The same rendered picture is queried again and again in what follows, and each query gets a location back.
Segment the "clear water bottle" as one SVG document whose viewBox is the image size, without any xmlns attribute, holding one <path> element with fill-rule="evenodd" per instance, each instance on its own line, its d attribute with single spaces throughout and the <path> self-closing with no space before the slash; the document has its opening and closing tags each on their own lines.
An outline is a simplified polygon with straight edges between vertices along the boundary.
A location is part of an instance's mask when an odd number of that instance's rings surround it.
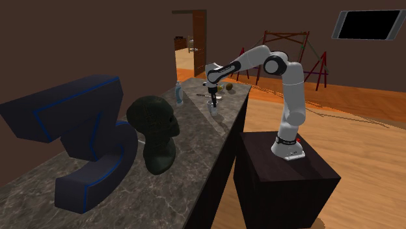
<svg viewBox="0 0 406 229">
<path fill-rule="evenodd" d="M 176 82 L 175 97 L 176 97 L 176 105 L 177 106 L 183 105 L 183 89 L 181 86 L 181 81 Z"/>
</svg>

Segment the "dark blue number-shaped sculpture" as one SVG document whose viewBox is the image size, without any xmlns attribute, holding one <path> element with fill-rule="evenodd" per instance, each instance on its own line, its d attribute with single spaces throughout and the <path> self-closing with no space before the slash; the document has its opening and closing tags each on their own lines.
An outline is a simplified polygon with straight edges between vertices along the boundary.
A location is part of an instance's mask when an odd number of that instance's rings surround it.
<svg viewBox="0 0 406 229">
<path fill-rule="evenodd" d="M 72 158 L 87 163 L 55 181 L 55 206 L 86 213 L 105 200 L 137 155 L 135 129 L 118 120 L 123 91 L 117 76 L 90 75 L 0 105 L 15 136 L 60 139 Z"/>
</svg>

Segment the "dark robot stand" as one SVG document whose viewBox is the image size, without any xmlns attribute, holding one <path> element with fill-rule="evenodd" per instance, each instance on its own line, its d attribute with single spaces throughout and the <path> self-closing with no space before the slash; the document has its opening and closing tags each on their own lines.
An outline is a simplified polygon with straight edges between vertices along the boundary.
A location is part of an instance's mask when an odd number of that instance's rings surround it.
<svg viewBox="0 0 406 229">
<path fill-rule="evenodd" d="M 247 229 L 310 228 L 341 177 L 298 135 L 305 157 L 275 156 L 274 131 L 241 133 L 234 183 Z"/>
</svg>

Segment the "brown wooden door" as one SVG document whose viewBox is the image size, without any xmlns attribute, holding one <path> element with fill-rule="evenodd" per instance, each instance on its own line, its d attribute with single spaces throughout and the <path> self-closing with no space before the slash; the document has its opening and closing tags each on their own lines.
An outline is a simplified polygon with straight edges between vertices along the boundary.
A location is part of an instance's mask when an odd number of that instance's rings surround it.
<svg viewBox="0 0 406 229">
<path fill-rule="evenodd" d="M 204 73 L 206 65 L 206 10 L 193 11 L 194 76 Z"/>
</svg>

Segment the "red wooden frame rack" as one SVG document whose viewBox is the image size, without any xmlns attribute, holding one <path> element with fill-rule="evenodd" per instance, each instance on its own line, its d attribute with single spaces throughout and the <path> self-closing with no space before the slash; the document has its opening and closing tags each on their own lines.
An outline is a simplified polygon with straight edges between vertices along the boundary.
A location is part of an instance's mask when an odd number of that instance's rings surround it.
<svg viewBox="0 0 406 229">
<path fill-rule="evenodd" d="M 277 40 L 289 40 L 301 45 L 297 62 L 301 62 L 303 60 L 305 50 L 310 49 L 318 61 L 310 71 L 304 71 L 306 74 L 304 81 L 307 81 L 311 75 L 317 75 L 318 79 L 315 91 L 318 91 L 322 79 L 323 86 L 325 88 L 327 87 L 327 76 L 329 75 L 329 69 L 327 68 L 327 52 L 324 51 L 321 55 L 319 55 L 313 45 L 310 43 L 309 36 L 309 31 L 301 31 L 299 33 L 276 33 L 265 30 L 263 36 L 259 38 L 258 41 L 252 47 L 250 47 L 250 49 L 258 45 L 265 45 L 266 43 Z"/>
</svg>

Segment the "black wall television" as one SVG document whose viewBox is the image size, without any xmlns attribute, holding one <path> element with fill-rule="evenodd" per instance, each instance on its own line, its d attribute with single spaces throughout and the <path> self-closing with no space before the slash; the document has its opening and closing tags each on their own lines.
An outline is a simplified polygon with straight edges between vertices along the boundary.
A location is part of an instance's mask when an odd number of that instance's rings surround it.
<svg viewBox="0 0 406 229">
<path fill-rule="evenodd" d="M 332 39 L 394 40 L 406 18 L 406 9 L 343 10 L 339 13 Z"/>
</svg>

